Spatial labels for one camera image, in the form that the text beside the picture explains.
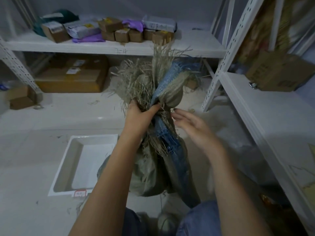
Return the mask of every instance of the forearm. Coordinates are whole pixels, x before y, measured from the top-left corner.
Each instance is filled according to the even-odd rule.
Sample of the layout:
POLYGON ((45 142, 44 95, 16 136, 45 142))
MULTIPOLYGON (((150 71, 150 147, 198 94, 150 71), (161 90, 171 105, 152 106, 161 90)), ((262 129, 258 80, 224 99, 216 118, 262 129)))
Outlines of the forearm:
POLYGON ((238 179, 226 151, 210 156, 224 236, 269 235, 266 224, 238 179))
POLYGON ((121 235, 140 138, 121 134, 69 235, 121 235))

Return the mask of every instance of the hand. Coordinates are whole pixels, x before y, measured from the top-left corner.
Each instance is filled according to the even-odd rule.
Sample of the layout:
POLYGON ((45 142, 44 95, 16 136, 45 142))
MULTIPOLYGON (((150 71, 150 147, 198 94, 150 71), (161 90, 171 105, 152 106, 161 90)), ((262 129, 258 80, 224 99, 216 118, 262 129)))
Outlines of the hand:
POLYGON ((123 133, 134 138, 141 139, 147 131, 153 116, 161 108, 160 104, 153 105, 148 111, 141 112, 135 100, 129 104, 126 114, 125 126, 123 133))
POLYGON ((221 155, 225 151, 220 140, 201 118, 181 109, 175 109, 171 116, 175 120, 175 126, 182 128, 191 140, 204 151, 210 161, 215 155, 221 155))

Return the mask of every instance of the floor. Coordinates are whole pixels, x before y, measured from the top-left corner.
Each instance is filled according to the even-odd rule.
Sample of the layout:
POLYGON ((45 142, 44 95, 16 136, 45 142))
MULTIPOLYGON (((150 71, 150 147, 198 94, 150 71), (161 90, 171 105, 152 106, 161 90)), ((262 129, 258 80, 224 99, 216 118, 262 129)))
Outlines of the floor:
MULTIPOLYGON (((121 100, 110 92, 111 83, 106 85, 103 93, 44 94, 43 109, 7 110, 0 116, 1 235, 69 233, 84 198, 47 195, 70 136, 121 133, 121 100)), ((218 97, 207 113, 199 113, 205 95, 206 88, 187 89, 178 108, 195 111, 236 152, 251 145, 225 97, 218 97)), ((187 145, 201 200, 214 199, 211 166, 181 129, 178 133, 187 145)), ((129 194, 127 207, 151 218, 161 211, 184 216, 189 210, 176 194, 129 194)))

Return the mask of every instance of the shelf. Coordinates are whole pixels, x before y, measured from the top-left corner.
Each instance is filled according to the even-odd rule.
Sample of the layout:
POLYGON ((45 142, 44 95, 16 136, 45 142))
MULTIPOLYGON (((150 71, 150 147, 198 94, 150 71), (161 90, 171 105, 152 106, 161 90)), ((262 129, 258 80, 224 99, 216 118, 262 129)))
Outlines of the shelf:
MULTIPOLYGON (((15 39, 10 39, 6 44, 13 51, 153 55, 153 43, 151 41, 144 41, 143 43, 129 42, 124 46, 112 41, 73 43, 69 40, 57 44, 32 31, 26 32, 15 39)), ((178 50, 192 49, 191 51, 187 51, 186 54, 193 57, 223 58, 226 53, 225 48, 210 31, 202 30, 177 31, 173 48, 178 50)))
POLYGON ((315 109, 295 92, 254 90, 244 75, 226 72, 220 82, 305 228, 313 228, 315 207, 302 188, 315 182, 315 109))

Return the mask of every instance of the jeans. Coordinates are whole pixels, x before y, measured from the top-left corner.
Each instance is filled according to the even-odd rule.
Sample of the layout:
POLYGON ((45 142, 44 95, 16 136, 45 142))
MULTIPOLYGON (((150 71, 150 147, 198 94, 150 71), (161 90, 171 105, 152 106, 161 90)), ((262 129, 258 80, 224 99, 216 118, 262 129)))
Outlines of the jeans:
MULTIPOLYGON (((216 201, 206 201, 191 209, 182 219, 176 236, 221 236, 216 201)), ((136 213, 126 208, 122 236, 149 236, 136 213)))

